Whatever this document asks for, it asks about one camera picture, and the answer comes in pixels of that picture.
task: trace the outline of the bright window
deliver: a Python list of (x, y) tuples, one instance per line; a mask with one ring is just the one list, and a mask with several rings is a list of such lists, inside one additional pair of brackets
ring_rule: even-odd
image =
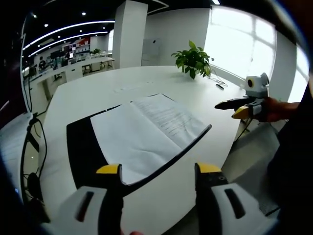
[(243, 11), (213, 6), (204, 50), (212, 65), (245, 79), (266, 73), (270, 79), (276, 32), (270, 23)]
[(109, 33), (108, 51), (112, 51), (113, 50), (113, 36), (114, 36), (114, 29), (111, 30), (111, 32)]

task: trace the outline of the white table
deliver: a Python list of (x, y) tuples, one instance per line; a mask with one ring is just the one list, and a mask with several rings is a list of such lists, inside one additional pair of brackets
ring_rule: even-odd
[[(76, 191), (67, 154), (66, 126), (104, 109), (138, 97), (163, 93), (184, 104), (212, 129), (181, 159), (151, 182), (124, 198), (121, 227), (125, 234), (140, 231), (159, 235), (174, 226), (195, 205), (194, 163), (222, 167), (234, 141), (239, 120), (233, 110), (216, 110), (219, 102), (241, 97), (245, 91), (226, 81), (224, 91), (212, 80), (195, 80), (174, 66), (136, 67), (98, 73), (58, 87), (46, 114), (44, 130), (48, 154), (41, 187), (50, 217)], [(40, 162), (44, 157), (41, 142)]]

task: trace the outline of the green leaves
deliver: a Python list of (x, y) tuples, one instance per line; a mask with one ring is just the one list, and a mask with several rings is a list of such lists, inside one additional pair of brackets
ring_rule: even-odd
[(194, 69), (190, 69), (190, 77), (191, 77), (192, 79), (195, 79), (195, 77), (196, 77), (196, 71), (195, 71)]
[(203, 51), (202, 47), (196, 47), (191, 41), (189, 41), (189, 46), (189, 50), (177, 51), (171, 55), (176, 58), (176, 66), (181, 68), (181, 72), (189, 72), (190, 77), (193, 79), (197, 73), (203, 77), (209, 76), (211, 73), (210, 56)]
[(189, 40), (189, 46), (191, 49), (196, 49), (196, 45)]
[(189, 70), (190, 70), (190, 67), (185, 68), (185, 73), (188, 73)]

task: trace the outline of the cord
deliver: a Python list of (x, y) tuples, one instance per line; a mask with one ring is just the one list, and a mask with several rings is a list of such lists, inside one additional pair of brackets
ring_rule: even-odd
[(37, 130), (36, 130), (36, 125), (34, 124), (34, 129), (35, 129), (35, 133), (36, 133), (36, 135), (39, 137), (39, 138), (41, 138), (41, 136), (40, 135), (38, 135), (38, 133), (37, 133)]
[(242, 131), (242, 133), (238, 136), (238, 138), (234, 141), (234, 143), (237, 142), (237, 140), (239, 140), (239, 138), (242, 136), (242, 134), (248, 129), (249, 125), (252, 123), (252, 120), (253, 120), (253, 119), (250, 118), (250, 119), (247, 121), (246, 127), (244, 128), (244, 130)]
[(25, 96), (26, 96), (26, 102), (27, 102), (28, 109), (29, 109), (30, 112), (32, 112), (33, 111), (33, 102), (31, 100), (31, 94), (30, 94), (30, 76), (28, 77), (28, 95), (29, 95), (30, 107), (29, 107), (28, 98), (27, 98), (27, 95), (26, 95), (25, 86), (24, 86), (24, 91), (25, 91)]
[(280, 208), (277, 207), (277, 208), (271, 210), (270, 212), (268, 212), (265, 216), (268, 217), (268, 216), (270, 216), (271, 214), (273, 214), (274, 212), (278, 211), (279, 209), (280, 209)]
[(42, 122), (41, 122), (39, 119), (37, 119), (37, 120), (38, 120), (38, 122), (39, 122), (39, 124), (40, 124), (40, 126), (41, 126), (42, 131), (43, 131), (44, 140), (45, 140), (45, 157), (44, 157), (44, 160), (43, 160), (43, 164), (41, 165), (41, 168), (40, 168), (40, 171), (39, 171), (39, 176), (38, 176), (38, 178), (40, 178), (41, 173), (42, 173), (42, 171), (43, 171), (43, 167), (44, 167), (44, 165), (45, 165), (45, 159), (47, 158), (47, 149), (48, 149), (48, 146), (47, 146), (47, 140), (46, 140), (46, 138), (45, 138), (45, 132), (44, 132), (43, 124), (42, 124)]
[(215, 70), (211, 70), (211, 72), (214, 72), (215, 75), (217, 76), (217, 78), (213, 78), (213, 77), (209, 76), (209, 77), (208, 77), (209, 79), (213, 80), (214, 82), (216, 82), (217, 84), (219, 84), (219, 85), (221, 85), (221, 86), (223, 86), (223, 87), (228, 87), (228, 85), (227, 85), (226, 83), (224, 83), (224, 82), (220, 79), (220, 77), (218, 77), (218, 75), (216, 74), (216, 71), (215, 71)]

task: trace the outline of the ceiling light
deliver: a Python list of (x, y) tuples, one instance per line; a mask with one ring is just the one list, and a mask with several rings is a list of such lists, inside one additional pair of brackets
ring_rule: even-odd
[(35, 41), (31, 42), (30, 44), (28, 44), (26, 47), (24, 47), (25, 49), (28, 48), (30, 45), (33, 45), (34, 43), (38, 42), (39, 40), (45, 38), (45, 37), (48, 37), (50, 36), (51, 34), (54, 34), (54, 33), (57, 33), (57, 32), (60, 32), (62, 30), (65, 30), (65, 29), (68, 29), (68, 28), (73, 28), (73, 27), (77, 27), (77, 26), (82, 26), (82, 25), (87, 25), (87, 24), (103, 24), (103, 23), (115, 23), (115, 21), (93, 21), (93, 22), (86, 22), (86, 23), (78, 23), (78, 24), (73, 24), (73, 25), (70, 25), (70, 26), (66, 26), (64, 28), (59, 28), (57, 30), (54, 30), (50, 33), (47, 33), (46, 35), (40, 37), (40, 38), (37, 38)]
[(220, 5), (219, 0), (212, 0), (214, 2), (215, 5)]
[(77, 35), (77, 36), (73, 36), (73, 37), (69, 37), (69, 38), (65, 38), (65, 39), (62, 39), (62, 40), (53, 42), (53, 43), (51, 43), (51, 44), (49, 44), (49, 45), (47, 45), (47, 46), (44, 46), (44, 47), (40, 48), (39, 50), (35, 51), (34, 53), (31, 53), (31, 55), (34, 55), (34, 54), (36, 54), (37, 52), (39, 52), (39, 51), (41, 51), (41, 50), (43, 50), (43, 49), (46, 49), (46, 48), (48, 48), (48, 47), (50, 47), (50, 46), (52, 46), (52, 45), (54, 45), (54, 44), (60, 43), (60, 42), (62, 42), (63, 40), (69, 40), (69, 39), (72, 39), (72, 38), (79, 38), (79, 37), (83, 37), (83, 36), (91, 35), (91, 34), (95, 34), (95, 33), (85, 33), (85, 34), (81, 34), (81, 35)]

